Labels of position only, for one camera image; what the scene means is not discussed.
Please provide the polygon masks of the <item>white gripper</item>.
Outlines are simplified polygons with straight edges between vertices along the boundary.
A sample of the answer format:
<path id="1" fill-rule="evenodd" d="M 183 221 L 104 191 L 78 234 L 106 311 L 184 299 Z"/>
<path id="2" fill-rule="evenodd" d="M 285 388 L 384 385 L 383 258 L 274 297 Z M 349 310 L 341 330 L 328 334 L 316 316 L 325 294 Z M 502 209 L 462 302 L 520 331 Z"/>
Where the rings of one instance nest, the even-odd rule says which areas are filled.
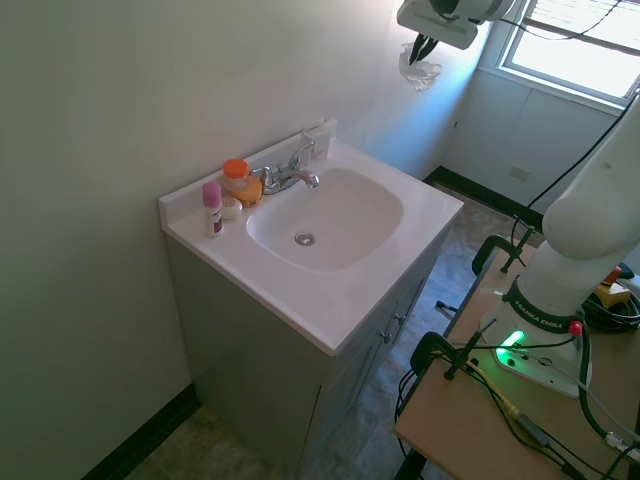
<path id="1" fill-rule="evenodd" d="M 478 33 L 476 24 L 470 21 L 473 14 L 471 1 L 404 1 L 397 22 L 418 33 L 408 64 L 424 60 L 439 42 L 467 49 Z"/>

